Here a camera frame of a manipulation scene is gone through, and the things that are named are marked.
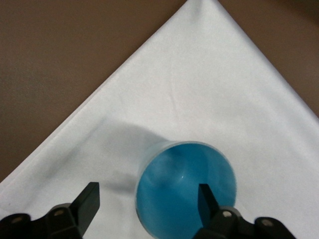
black plastic part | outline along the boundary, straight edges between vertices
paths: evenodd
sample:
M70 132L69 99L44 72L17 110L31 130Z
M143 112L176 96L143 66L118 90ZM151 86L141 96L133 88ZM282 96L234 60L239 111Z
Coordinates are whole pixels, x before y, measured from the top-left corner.
M31 221L13 214L0 221L0 239L82 239L100 207L99 183L89 183L70 207L58 207Z
M69 206L81 235L84 235L99 208L99 183L91 182Z
M209 225L214 213L219 210L218 203L208 184L198 186L198 212L204 227Z
M278 220L244 220L232 207L220 208L207 184L198 187L198 211L203 223L193 239L296 239Z
M274 218L257 218L255 231L260 239L295 239L285 225Z

screw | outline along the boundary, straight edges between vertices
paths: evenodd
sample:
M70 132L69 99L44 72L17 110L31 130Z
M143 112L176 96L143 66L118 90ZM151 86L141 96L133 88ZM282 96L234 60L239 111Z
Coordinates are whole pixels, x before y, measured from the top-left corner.
M62 209L56 211L53 215L54 216L59 216L59 215L62 215L64 213L64 211Z
M270 220L268 220L268 219L263 219L262 221L261 221L261 223L264 225L264 226L266 226L266 227L272 227L274 224L270 221Z
M12 221L11 221L11 223L14 224L14 223L21 222L22 219L23 219L22 216L19 216L19 217L17 217L17 218L13 218Z
M226 217L226 218L230 218L232 216L232 214L229 211L224 211L223 212L223 216Z

white cloth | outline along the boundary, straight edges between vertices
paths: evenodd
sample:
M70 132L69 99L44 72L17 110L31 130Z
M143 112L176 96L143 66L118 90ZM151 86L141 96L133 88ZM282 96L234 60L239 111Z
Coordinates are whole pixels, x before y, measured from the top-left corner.
M216 0L189 0L0 184L0 218L33 219L100 182L86 239L151 238L135 212L145 150L213 145L244 218L319 235L319 120Z

blue cup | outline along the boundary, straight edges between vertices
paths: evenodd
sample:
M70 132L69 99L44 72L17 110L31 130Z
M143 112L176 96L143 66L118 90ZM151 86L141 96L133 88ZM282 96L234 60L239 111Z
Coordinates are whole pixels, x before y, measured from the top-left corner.
M236 181L225 156L200 142L164 142L151 149L136 190L144 228L158 239L191 239L202 227L198 185L207 183L220 206L234 206Z

brown surface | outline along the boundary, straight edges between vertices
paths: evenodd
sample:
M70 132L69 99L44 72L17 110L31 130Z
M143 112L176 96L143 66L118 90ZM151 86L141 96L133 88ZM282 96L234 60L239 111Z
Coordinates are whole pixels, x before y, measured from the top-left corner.
M0 1L0 181L185 0Z
M219 1L319 116L319 1Z

